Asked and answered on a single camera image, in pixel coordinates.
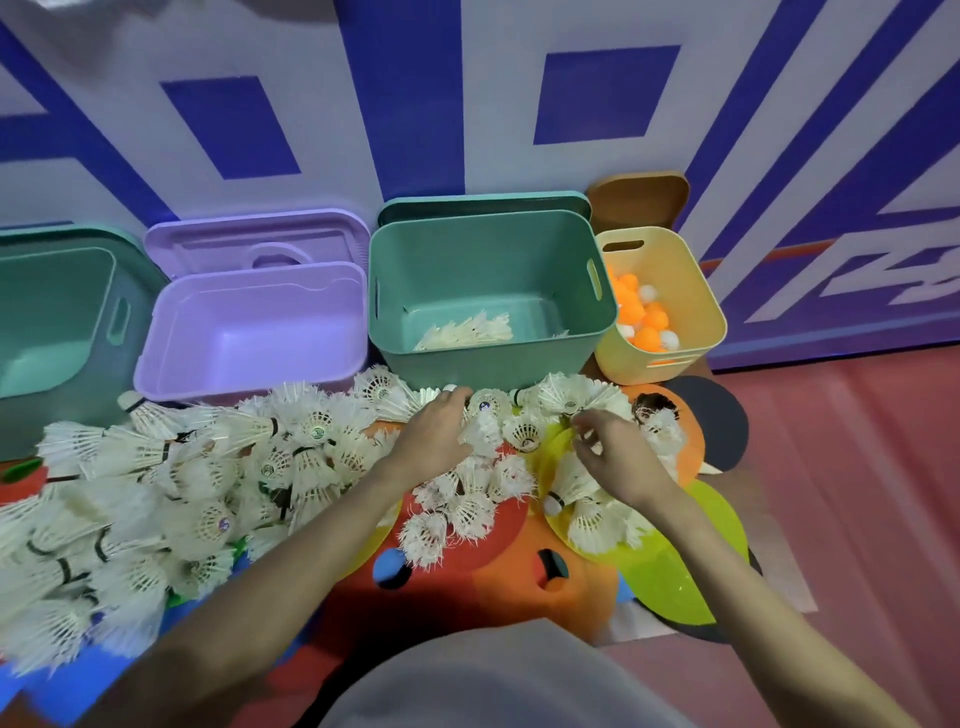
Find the floor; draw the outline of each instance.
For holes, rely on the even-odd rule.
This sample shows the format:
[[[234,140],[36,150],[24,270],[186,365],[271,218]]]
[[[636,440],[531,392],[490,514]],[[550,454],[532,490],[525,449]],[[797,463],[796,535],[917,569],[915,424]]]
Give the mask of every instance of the floor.
[[[808,619],[926,728],[960,725],[957,372],[960,347],[720,377],[750,415],[747,459],[818,608]],[[705,728],[776,725],[729,647],[603,649]],[[304,700],[249,710],[292,722]]]

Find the bin lid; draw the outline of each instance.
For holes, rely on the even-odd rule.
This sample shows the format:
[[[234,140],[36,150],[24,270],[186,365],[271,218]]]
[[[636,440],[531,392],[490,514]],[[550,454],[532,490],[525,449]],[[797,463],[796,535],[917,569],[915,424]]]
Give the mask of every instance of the bin lid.
[[[587,196],[572,190],[556,192],[514,192],[491,195],[447,195],[441,197],[395,197],[380,210],[379,227],[406,220],[435,217],[490,215],[498,212],[531,212],[565,209],[590,219]]]
[[[312,209],[160,223],[144,235],[143,248],[171,280],[338,260],[366,272],[370,231],[352,212]]]
[[[689,196],[690,183],[683,172],[636,172],[605,177],[587,190],[593,206],[590,224],[594,234],[647,226],[672,230]]]

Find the green storage bin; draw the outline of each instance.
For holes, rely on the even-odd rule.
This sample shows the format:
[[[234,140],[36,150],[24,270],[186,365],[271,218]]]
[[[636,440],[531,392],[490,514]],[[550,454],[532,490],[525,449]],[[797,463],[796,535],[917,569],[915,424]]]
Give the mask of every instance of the green storage bin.
[[[0,232],[0,460],[56,420],[116,425],[167,278],[119,231]]]
[[[370,248],[370,338],[390,368],[412,387],[449,383],[479,389],[530,386],[551,372],[579,372],[616,319],[616,301],[587,215],[571,211],[577,193],[393,201],[398,222],[373,234]],[[534,211],[522,209],[533,199]],[[416,219],[403,205],[429,207]],[[415,352],[432,326],[480,311],[510,314],[512,341]],[[559,336],[563,331],[567,336]]]

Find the storage bin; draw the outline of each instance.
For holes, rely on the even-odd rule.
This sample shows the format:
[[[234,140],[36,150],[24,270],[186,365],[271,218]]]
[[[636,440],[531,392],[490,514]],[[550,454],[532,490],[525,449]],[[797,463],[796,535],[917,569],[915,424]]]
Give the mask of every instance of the storage bin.
[[[167,278],[122,232],[0,232],[0,460],[57,420],[115,425]]]
[[[369,244],[339,209],[153,226],[144,249],[172,282],[136,389],[226,404],[285,381],[348,385],[367,359]]]
[[[675,352],[645,352],[612,328],[596,350],[597,365],[610,381],[665,381],[724,340],[727,319],[679,235],[666,228],[647,227],[601,232],[596,239],[612,275],[633,273],[641,283],[657,288],[658,300],[681,344]]]
[[[554,208],[543,209],[545,197]],[[517,210],[535,200],[534,211]],[[551,372],[573,374],[616,318],[616,302],[576,193],[393,201],[397,219],[372,237],[370,337],[413,387],[465,384],[511,389]],[[484,214],[469,214],[481,203]],[[429,203],[419,219],[408,206]],[[486,311],[510,314],[514,338],[479,347],[415,352],[430,327]]]

